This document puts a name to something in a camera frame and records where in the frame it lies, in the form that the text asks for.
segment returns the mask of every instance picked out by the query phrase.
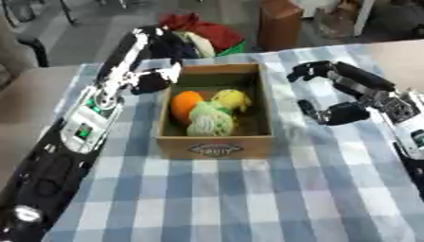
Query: checkered tablecloth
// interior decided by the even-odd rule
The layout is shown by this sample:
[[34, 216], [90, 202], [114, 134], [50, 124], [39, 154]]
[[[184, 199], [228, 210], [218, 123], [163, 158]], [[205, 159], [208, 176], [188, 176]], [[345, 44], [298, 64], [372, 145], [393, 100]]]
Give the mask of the checkered tablecloth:
[[[275, 134], [268, 160], [162, 159], [154, 140], [162, 94], [126, 95], [97, 165], [45, 241], [424, 241], [424, 203], [380, 117], [330, 128], [298, 109], [300, 98], [322, 109], [351, 100], [324, 79], [286, 80], [295, 64], [318, 60], [381, 74], [361, 45], [186, 62], [263, 65]], [[59, 113], [97, 70], [81, 67]]]

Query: fruit box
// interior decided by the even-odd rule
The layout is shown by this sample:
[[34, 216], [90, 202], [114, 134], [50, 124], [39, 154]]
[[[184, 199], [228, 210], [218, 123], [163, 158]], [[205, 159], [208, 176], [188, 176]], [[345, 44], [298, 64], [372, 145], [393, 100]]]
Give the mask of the fruit box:
[[[173, 117], [171, 99], [183, 91], [195, 91], [209, 100], [215, 93], [236, 89], [253, 101], [246, 112], [236, 113], [232, 136], [189, 137], [186, 127]], [[258, 159], [271, 153], [273, 132], [269, 98], [258, 64], [186, 66], [178, 83], [168, 88], [160, 114], [156, 140], [169, 159]]]

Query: robotic arm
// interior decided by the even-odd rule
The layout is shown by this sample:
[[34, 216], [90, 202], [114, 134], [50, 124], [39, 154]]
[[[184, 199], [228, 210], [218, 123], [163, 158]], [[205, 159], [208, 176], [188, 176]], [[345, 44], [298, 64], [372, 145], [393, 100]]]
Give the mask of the robotic arm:
[[128, 33], [94, 83], [46, 132], [20, 163], [0, 196], [0, 241], [41, 241], [79, 190], [123, 110], [122, 92], [157, 92], [177, 82], [178, 54], [169, 68], [134, 72], [157, 53], [151, 47], [168, 32], [145, 26]]
[[321, 125], [336, 126], [369, 118], [367, 108], [379, 111], [395, 136], [397, 155], [424, 199], [424, 95], [412, 89], [400, 92], [394, 83], [344, 62], [303, 63], [287, 76], [290, 82], [316, 77], [330, 79], [335, 89], [356, 101], [316, 111], [309, 101], [299, 100], [303, 114]]

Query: gray carpet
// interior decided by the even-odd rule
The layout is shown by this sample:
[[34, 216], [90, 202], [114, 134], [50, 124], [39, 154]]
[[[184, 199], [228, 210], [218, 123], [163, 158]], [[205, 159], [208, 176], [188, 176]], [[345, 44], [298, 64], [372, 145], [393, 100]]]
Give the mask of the gray carpet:
[[[135, 26], [157, 23], [167, 13], [195, 11], [203, 20], [232, 27], [247, 42], [248, 51], [257, 51], [256, 29], [258, 0], [133, 0], [127, 9], [118, 0], [67, 0], [78, 26], [70, 26], [58, 0], [38, 7], [36, 20], [18, 30], [45, 44], [51, 65], [72, 65], [104, 61], [120, 38]], [[372, 43], [405, 39], [405, 32], [424, 23], [424, 11], [418, 7], [377, 6], [364, 33], [358, 38], [329, 40], [320, 37], [309, 20], [302, 23], [298, 47], [343, 43]]]

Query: cardboard box in background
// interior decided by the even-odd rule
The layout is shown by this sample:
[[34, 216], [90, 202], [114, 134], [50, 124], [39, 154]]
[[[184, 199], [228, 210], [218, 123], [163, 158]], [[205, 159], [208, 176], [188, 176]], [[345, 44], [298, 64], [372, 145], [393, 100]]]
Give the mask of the cardboard box in background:
[[261, 0], [257, 45], [265, 51], [295, 48], [302, 14], [289, 0]]
[[[245, 113], [237, 114], [234, 136], [186, 136], [186, 127], [170, 113], [171, 99], [183, 91], [196, 91], [208, 100], [226, 89], [240, 90], [253, 101]], [[156, 136], [162, 155], [169, 159], [267, 158], [273, 146], [268, 100], [257, 64], [186, 66], [178, 83], [166, 90]]]

